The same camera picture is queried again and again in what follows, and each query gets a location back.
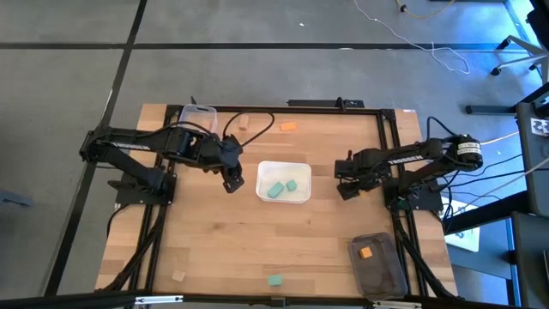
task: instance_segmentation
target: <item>white plastic bowl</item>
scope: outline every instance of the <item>white plastic bowl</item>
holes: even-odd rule
[[[290,180],[298,185],[294,191],[286,188]],[[284,185],[284,191],[270,198],[267,192],[277,182]],[[265,202],[305,203],[311,198],[311,167],[305,163],[262,161],[257,167],[256,194]]]

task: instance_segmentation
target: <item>wooden tabletop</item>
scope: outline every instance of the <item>wooden tabletop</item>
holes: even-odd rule
[[[137,128],[162,126],[166,105],[144,105]],[[217,133],[234,113],[218,112]],[[380,188],[342,201],[336,190],[334,161],[347,151],[379,148],[376,119],[365,115],[275,114],[273,127],[247,145],[240,156],[245,184],[227,194],[222,178],[176,165],[176,196],[168,208],[154,278],[155,292],[182,294],[285,295],[361,297],[347,246],[355,236],[394,235]],[[227,132],[245,141],[269,122],[251,114],[246,131],[233,122]],[[414,111],[396,110],[401,144],[421,140]],[[282,132],[281,123],[297,129]],[[152,166],[155,154],[132,152]],[[261,161],[303,162],[312,169],[311,199],[304,204],[266,203],[256,195]],[[407,169],[417,168],[411,164]],[[97,288],[108,284],[135,251],[143,206],[129,206],[113,220]],[[455,282],[440,222],[429,212],[415,211],[422,256],[452,293]],[[413,262],[408,257],[411,289],[418,293]],[[147,267],[142,267],[144,274]],[[174,271],[184,280],[172,279]],[[281,275],[282,285],[267,278]],[[140,276],[140,287],[144,276]]]

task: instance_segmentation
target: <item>small wooden block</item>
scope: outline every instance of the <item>small wooden block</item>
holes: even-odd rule
[[[282,285],[282,276],[281,275],[269,276],[267,281],[270,287],[279,287]]]
[[[176,270],[173,272],[172,279],[177,282],[183,282],[183,279],[185,278],[185,273],[180,270]]]
[[[295,123],[284,123],[281,124],[282,131],[296,130],[298,126]]]
[[[361,258],[369,258],[372,256],[370,247],[365,247],[359,251]]]
[[[238,129],[239,130],[247,130],[249,121],[250,121],[250,117],[248,117],[248,115],[240,116],[240,123],[238,124]]]

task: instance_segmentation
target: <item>teal block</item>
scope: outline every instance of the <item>teal block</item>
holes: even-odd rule
[[[270,188],[267,192],[268,197],[275,198],[278,197],[278,195],[284,190],[284,185],[281,184],[281,182],[277,182],[275,185],[273,185],[272,188]]]
[[[268,277],[268,285],[270,287],[278,287],[282,285],[282,276],[281,275],[274,275]]]
[[[292,179],[286,183],[286,188],[288,188],[289,191],[294,191],[298,188],[298,184]]]

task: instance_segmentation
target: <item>gray tray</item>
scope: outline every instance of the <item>gray tray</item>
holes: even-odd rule
[[[370,247],[371,257],[360,257],[359,251],[364,247]],[[406,279],[389,234],[355,237],[349,245],[349,254],[359,291],[368,300],[400,298],[407,294]]]

